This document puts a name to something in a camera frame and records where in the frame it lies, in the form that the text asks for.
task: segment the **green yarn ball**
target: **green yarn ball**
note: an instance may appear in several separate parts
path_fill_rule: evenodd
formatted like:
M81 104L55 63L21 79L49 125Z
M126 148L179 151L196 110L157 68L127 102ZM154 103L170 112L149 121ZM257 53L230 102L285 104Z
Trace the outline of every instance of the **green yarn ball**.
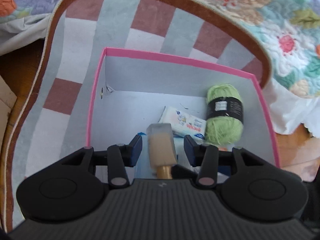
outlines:
M217 85L209 88L207 103L219 97L241 97L238 91L229 84ZM207 120L205 140L215 145L227 145L240 140L243 124L233 117L217 116Z

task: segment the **striped fabric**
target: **striped fabric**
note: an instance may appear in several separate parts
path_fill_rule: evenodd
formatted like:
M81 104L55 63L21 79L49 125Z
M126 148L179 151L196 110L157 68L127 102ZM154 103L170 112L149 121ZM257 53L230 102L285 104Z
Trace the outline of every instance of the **striped fabric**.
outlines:
M76 0L60 18L40 93L16 143L15 192L35 172L84 146L94 72L104 47L139 49L214 62L254 73L261 62L219 28L155 0Z

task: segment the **pink box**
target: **pink box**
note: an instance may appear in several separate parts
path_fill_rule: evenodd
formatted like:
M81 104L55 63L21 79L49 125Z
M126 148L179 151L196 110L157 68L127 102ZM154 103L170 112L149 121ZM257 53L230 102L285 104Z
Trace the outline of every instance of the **pink box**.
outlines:
M268 107L255 75L201 60L130 49L105 48L92 87L86 145L106 150L129 143L159 121L165 106L205 119L207 90L233 85L244 107L243 147L279 167Z

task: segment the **tissue pack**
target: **tissue pack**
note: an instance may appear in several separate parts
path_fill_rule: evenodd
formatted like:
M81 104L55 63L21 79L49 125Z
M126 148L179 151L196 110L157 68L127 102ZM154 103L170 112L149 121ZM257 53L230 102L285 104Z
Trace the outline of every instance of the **tissue pack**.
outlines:
M189 134L197 143L204 142L206 121L196 116L166 106L159 123L170 123L174 135L184 137Z

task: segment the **yarn label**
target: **yarn label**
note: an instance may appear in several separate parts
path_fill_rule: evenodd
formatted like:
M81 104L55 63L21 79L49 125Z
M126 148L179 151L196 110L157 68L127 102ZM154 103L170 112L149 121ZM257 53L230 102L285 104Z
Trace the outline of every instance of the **yarn label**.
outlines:
M228 104L227 101L216 102L214 110L215 111L221 111L221 110L226 111L227 110L227 104Z
M243 106L240 100L233 97L220 97L208 104L207 119L217 116L230 116L243 123Z

